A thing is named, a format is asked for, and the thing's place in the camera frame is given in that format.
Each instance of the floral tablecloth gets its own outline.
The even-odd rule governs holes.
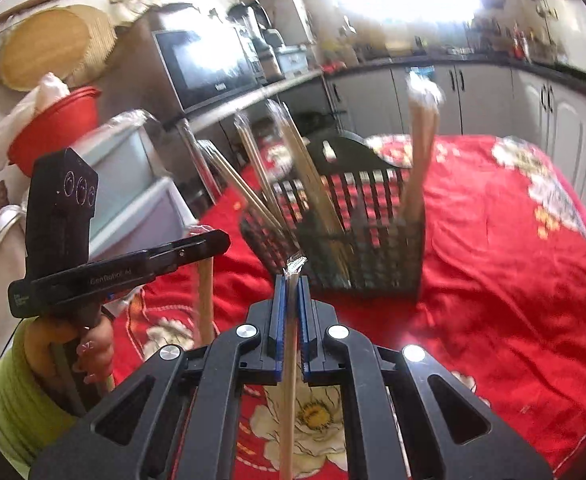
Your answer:
[[[369,145],[410,163],[405,136]],[[438,137],[425,183],[427,232],[420,301],[321,298],[375,344],[423,346],[532,444],[559,475],[586,442],[586,211],[543,153],[513,139]],[[251,170],[245,172],[255,183]],[[201,220],[228,232],[215,259],[215,323],[226,330],[272,296],[268,273],[242,239],[227,190]],[[115,322],[115,378],[167,343],[198,340],[193,277],[148,284]],[[236,479],[278,470],[276,387],[244,389]],[[297,384],[297,478],[345,479],[340,391]]]

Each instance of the green sleeve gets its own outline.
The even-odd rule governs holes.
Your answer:
[[[30,322],[20,324],[13,348],[0,360],[0,451],[24,478],[40,450],[76,420],[33,377],[24,355],[24,331]]]

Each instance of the black door handle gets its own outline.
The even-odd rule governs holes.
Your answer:
[[[340,99],[340,95],[337,93],[337,85],[335,83],[333,83],[333,93],[335,94],[337,102],[341,103],[342,99]]]

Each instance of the black countertop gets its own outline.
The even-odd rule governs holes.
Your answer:
[[[586,96],[586,73],[566,65],[545,65],[541,63],[527,63],[514,59],[509,56],[489,55],[489,54],[469,54],[467,56],[407,56],[407,57],[386,57],[367,61],[358,66],[346,68],[339,72],[327,75],[327,79],[336,79],[346,75],[370,72],[381,68],[394,68],[398,66],[430,66],[439,64],[491,64],[496,66],[506,66],[529,72],[539,77],[548,79],[566,86],[579,94]]]

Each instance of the person's arm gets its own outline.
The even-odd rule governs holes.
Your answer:
[[[49,345],[78,337],[68,322],[48,317],[22,322],[13,347],[0,360],[0,451],[26,478],[45,446],[68,430],[75,418],[64,411],[62,382]],[[105,317],[81,338],[76,368],[86,381],[105,380],[112,371],[113,331]]]

